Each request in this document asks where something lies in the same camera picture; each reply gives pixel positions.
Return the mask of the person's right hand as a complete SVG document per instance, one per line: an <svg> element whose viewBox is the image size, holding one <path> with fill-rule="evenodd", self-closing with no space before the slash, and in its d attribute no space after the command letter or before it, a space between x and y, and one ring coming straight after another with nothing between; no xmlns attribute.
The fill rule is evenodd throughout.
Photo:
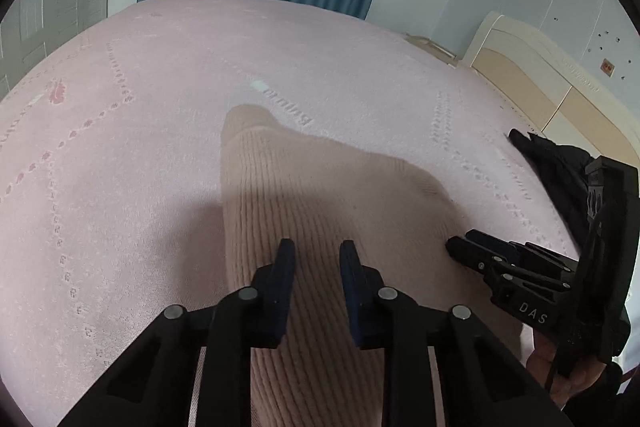
<svg viewBox="0 0 640 427"><path fill-rule="evenodd" d="M563 377L556 367L558 346L540 332L534 332L534 350L526 361L526 369L544 388L549 398L561 409L592 388L605 373L606 365L597 359L578 364L570 376Z"/></svg>

